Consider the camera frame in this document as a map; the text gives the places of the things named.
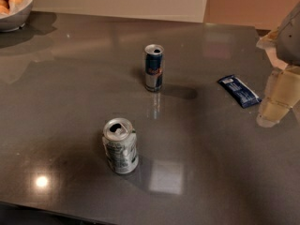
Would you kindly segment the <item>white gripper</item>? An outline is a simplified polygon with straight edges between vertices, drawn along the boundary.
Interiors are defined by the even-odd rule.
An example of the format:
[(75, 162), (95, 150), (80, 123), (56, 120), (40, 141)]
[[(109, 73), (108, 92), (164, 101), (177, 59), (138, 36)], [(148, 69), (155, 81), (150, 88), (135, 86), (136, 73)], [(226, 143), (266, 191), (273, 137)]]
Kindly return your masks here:
[(271, 128), (300, 101), (300, 2), (256, 47), (265, 50), (274, 67), (256, 119), (259, 126)]

